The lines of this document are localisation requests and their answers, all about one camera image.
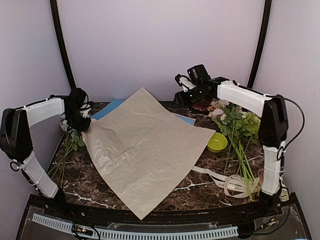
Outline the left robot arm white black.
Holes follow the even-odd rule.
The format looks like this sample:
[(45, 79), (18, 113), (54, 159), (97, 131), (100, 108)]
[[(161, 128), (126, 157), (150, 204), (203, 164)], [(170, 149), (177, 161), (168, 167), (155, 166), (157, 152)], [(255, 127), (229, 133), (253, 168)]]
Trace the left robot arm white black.
[(44, 197), (53, 199), (50, 208), (60, 218), (67, 218), (71, 208), (64, 202), (62, 188), (48, 176), (37, 160), (30, 129), (59, 116), (67, 130), (85, 132), (91, 123), (88, 117), (91, 106), (87, 93), (76, 87), (69, 95), (51, 95), (18, 108), (6, 108), (2, 113), (0, 149), (11, 160), (11, 169), (21, 172)]

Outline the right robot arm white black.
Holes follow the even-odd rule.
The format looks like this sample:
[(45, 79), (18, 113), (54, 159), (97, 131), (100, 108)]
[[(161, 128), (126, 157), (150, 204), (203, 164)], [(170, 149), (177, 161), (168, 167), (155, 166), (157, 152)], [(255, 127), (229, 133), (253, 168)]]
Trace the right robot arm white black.
[(285, 152), (289, 120), (286, 108), (288, 98), (255, 91), (235, 80), (225, 77), (211, 78), (204, 65), (187, 70), (188, 75), (177, 74), (175, 81), (182, 88), (174, 100), (182, 106), (190, 106), (206, 98), (236, 104), (260, 118), (258, 141), (264, 151), (264, 174), (261, 191), (268, 196), (278, 195), (282, 202), (289, 199), (290, 191), (285, 186)]

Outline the beige pink wrapping paper sheet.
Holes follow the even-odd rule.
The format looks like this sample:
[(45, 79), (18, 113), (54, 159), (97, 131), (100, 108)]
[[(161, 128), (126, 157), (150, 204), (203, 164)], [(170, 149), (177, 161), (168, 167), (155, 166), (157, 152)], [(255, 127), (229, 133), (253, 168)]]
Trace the beige pink wrapping paper sheet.
[(144, 219), (192, 170), (215, 131), (189, 124), (141, 88), (82, 135), (107, 185)]

